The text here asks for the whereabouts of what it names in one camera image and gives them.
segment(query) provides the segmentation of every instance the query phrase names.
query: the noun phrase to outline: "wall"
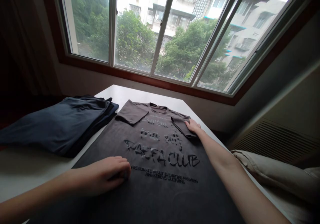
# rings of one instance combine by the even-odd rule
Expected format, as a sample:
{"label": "wall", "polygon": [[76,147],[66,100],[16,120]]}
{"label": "wall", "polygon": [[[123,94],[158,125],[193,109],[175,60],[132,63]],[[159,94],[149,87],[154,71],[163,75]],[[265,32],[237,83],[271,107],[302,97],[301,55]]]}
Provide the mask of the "wall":
{"label": "wall", "polygon": [[205,99],[184,95],[153,86],[132,82],[64,64],[57,60],[46,16],[43,0],[35,0],[37,11],[53,60],[62,93],[65,95],[94,95],[112,84],[143,90],[151,93],[179,98],[210,128],[223,132],[234,132],[261,110],[282,88],[310,68],[320,56],[320,12],[318,12],[289,43],[283,52],[255,82],[251,89],[234,107]]}
{"label": "wall", "polygon": [[299,83],[263,117],[320,139],[320,67]]}

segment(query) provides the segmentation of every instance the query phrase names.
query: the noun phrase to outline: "left hand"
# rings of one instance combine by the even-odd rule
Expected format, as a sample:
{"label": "left hand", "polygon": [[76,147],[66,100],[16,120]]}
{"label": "left hand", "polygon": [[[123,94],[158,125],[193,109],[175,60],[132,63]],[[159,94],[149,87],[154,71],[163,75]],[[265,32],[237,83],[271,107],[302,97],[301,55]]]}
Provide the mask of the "left hand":
{"label": "left hand", "polygon": [[[89,166],[71,169],[62,175],[68,179],[72,190],[86,196],[95,196],[116,188],[130,177],[131,166],[126,158],[107,157]],[[117,178],[109,180],[116,174]]]}

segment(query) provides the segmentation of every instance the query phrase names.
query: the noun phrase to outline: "folded clothing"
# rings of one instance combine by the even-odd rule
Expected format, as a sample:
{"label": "folded clothing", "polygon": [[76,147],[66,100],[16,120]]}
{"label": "folded clothing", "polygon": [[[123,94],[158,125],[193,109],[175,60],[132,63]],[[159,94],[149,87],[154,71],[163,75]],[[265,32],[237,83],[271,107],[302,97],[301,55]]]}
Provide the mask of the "folded clothing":
{"label": "folded clothing", "polygon": [[0,130],[1,146],[23,146],[75,157],[114,117],[119,105],[90,95],[65,98]]}

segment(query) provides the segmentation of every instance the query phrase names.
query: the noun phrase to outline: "metal window bar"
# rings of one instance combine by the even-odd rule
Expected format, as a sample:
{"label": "metal window bar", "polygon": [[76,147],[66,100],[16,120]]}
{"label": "metal window bar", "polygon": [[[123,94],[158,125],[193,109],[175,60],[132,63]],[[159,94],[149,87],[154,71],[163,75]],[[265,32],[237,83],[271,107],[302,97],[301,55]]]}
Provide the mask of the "metal window bar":
{"label": "metal window bar", "polygon": [[117,0],[109,0],[109,66],[115,64],[115,33],[117,21]]}
{"label": "metal window bar", "polygon": [[151,66],[151,71],[150,71],[150,75],[151,76],[154,74],[154,71],[156,69],[156,64],[157,64],[157,61],[158,61],[158,58],[159,58],[161,44],[162,44],[162,40],[163,40],[163,37],[164,37],[164,32],[165,32],[166,27],[167,27],[167,22],[168,22],[168,18],[169,18],[171,6],[172,6],[172,1],[173,0],[167,0],[166,7],[164,9],[164,13],[163,13],[163,17],[162,17],[162,21],[160,23],[160,31],[159,31],[159,35],[158,35],[158,41],[157,41],[157,44],[156,44],[156,49],[154,51],[153,61],[152,61],[152,66]]}
{"label": "metal window bar", "polygon": [[217,25],[216,27],[214,28],[213,32],[212,32],[212,35],[198,61],[198,64],[195,68],[195,71],[193,72],[193,75],[190,79],[190,84],[192,86],[194,86],[194,82],[198,76],[198,73],[200,72],[205,60],[206,60],[206,57],[209,55],[210,53],[210,50],[211,50],[211,47],[214,45],[218,35],[219,35],[219,32],[221,30],[221,28],[223,27],[223,24],[225,23],[226,19],[228,18],[228,14],[234,4],[235,0],[227,0],[227,4],[226,6],[224,7],[219,19],[218,19],[218,22],[217,22]]}
{"label": "metal window bar", "polygon": [[[210,63],[210,61],[211,61],[214,53],[216,52],[220,41],[222,40],[225,32],[227,31],[227,29],[228,29],[228,27],[229,27],[229,25],[230,25],[230,22],[231,22],[233,16],[235,15],[235,13],[236,13],[236,11],[237,11],[237,9],[238,9],[241,1],[242,1],[242,0],[228,0],[227,5],[226,5],[226,7],[225,7],[225,10],[224,10],[223,14],[221,15],[221,17],[222,17],[223,15],[225,15],[225,17],[224,17],[224,20],[226,20],[226,21],[225,21],[225,25],[224,25],[224,27],[222,28],[222,31],[220,32],[220,35],[219,35],[219,37],[217,38],[217,40],[214,40],[214,45],[213,45],[213,48],[212,48],[212,51],[211,51],[209,57],[208,57],[207,59],[206,59],[206,56],[205,56],[205,57],[202,57],[202,58],[206,59],[206,63],[204,64],[203,68],[201,69],[201,72],[200,72],[197,80],[194,82],[193,86],[197,86],[197,85],[198,85],[198,83],[199,83],[199,81],[200,81],[203,73],[205,72],[205,70],[206,70],[208,64]],[[233,5],[234,5],[234,7],[233,7],[233,9],[232,9],[232,11],[231,11],[231,13],[230,13],[230,16],[228,17],[229,11],[231,10],[231,8],[232,8]]]}

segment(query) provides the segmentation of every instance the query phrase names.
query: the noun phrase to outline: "folded blue shirt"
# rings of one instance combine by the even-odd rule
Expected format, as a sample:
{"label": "folded blue shirt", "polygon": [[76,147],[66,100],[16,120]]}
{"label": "folded blue shirt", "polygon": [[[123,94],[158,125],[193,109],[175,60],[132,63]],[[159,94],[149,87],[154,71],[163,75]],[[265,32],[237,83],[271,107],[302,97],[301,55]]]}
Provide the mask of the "folded blue shirt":
{"label": "folded blue shirt", "polygon": [[0,130],[0,145],[33,147],[75,157],[90,137],[112,119],[119,106],[111,100],[89,95],[65,98]]}

